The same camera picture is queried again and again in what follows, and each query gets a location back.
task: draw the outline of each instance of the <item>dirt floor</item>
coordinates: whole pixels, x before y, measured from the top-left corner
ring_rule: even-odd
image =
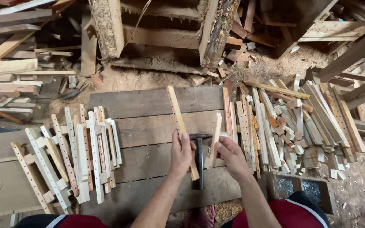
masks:
[[[309,46],[301,45],[301,48],[288,55],[282,60],[271,59],[267,56],[262,56],[256,52],[252,53],[257,57],[257,60],[251,63],[250,68],[246,68],[247,60],[241,63],[236,63],[234,66],[222,66],[234,74],[230,77],[234,82],[241,83],[242,80],[252,80],[261,83],[266,83],[268,79],[281,79],[284,83],[289,83],[293,80],[295,74],[300,74],[301,78],[305,77],[306,69],[310,66],[317,65],[325,67],[330,59],[326,54],[312,49]],[[96,92],[116,92],[130,90],[145,90],[164,88],[167,85],[175,87],[191,86],[189,80],[180,74],[165,73],[160,71],[147,71],[138,69],[126,68],[105,68],[102,71],[104,83],[102,85],[90,85],[87,89],[80,93],[74,99],[68,101],[55,100],[50,103],[49,110],[46,116],[55,113],[58,121],[65,123],[64,106],[69,106],[71,111],[78,111],[79,103],[88,105],[90,93]],[[365,104],[362,105],[362,120],[365,121]],[[50,125],[50,118],[46,118],[45,125]],[[17,126],[11,123],[0,121],[0,126],[5,127],[20,127],[24,129],[28,126]],[[317,172],[309,170],[308,175],[320,176],[328,179],[327,167],[323,166]],[[335,193],[335,200],[338,209],[337,216],[330,216],[329,221],[333,221],[333,227],[358,227],[365,228],[365,154],[358,154],[358,163],[352,163],[350,169],[344,171],[347,179],[345,181],[328,179]],[[232,200],[216,205],[216,224],[215,227],[220,227],[224,222],[229,221],[233,216],[241,211],[241,200]],[[180,227],[185,218],[186,212],[173,213],[169,216],[167,227]]]

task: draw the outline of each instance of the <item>forearm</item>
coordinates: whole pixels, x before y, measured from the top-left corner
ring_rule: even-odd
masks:
[[[163,228],[176,197],[182,177],[168,175],[149,203],[143,208],[131,228]]]
[[[281,228],[257,181],[250,176],[248,179],[240,181],[239,186],[249,228]]]

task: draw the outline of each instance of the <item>hand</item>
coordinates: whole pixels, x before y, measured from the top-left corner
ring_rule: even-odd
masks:
[[[187,132],[182,133],[181,141],[177,129],[171,135],[171,164],[168,174],[183,178],[193,159],[193,151],[197,149],[194,142],[190,142]]]
[[[253,172],[247,165],[246,158],[238,144],[228,137],[220,136],[219,142],[216,142],[215,147],[221,153],[221,159],[225,161],[230,175],[239,184],[252,176]]]

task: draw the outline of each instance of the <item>hammer head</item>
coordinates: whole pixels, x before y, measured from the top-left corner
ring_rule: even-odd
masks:
[[[210,135],[210,134],[192,134],[189,136],[189,139],[190,140],[194,140],[197,138],[205,139],[205,138],[210,138],[210,137],[212,137],[212,135]]]

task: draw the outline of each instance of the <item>finger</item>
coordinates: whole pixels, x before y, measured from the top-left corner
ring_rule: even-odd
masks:
[[[229,157],[232,155],[232,152],[230,152],[222,143],[216,142],[215,143],[216,150],[223,155],[224,158],[229,159]]]
[[[177,129],[174,130],[174,132],[171,134],[171,141],[172,141],[172,147],[180,151],[181,150],[181,144],[180,144],[180,138],[178,137],[178,131]]]
[[[182,137],[181,137],[181,145],[182,145],[182,150],[183,151],[189,151],[191,152],[191,144],[190,144],[190,140],[189,140],[189,135],[187,132],[183,132],[182,133]]]
[[[235,151],[235,149],[239,147],[239,145],[233,142],[233,140],[229,137],[219,136],[219,142],[222,143],[229,151]]]
[[[192,151],[196,151],[197,150],[197,145],[195,145],[194,142],[190,141],[190,145],[191,145],[191,150]]]

